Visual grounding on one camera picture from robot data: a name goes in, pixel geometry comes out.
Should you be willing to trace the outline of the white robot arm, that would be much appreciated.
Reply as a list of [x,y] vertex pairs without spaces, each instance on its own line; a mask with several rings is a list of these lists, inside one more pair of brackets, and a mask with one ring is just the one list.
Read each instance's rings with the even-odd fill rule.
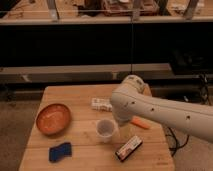
[[213,106],[143,95],[144,90],[137,75],[128,75],[113,90],[110,103],[119,126],[139,116],[213,143]]

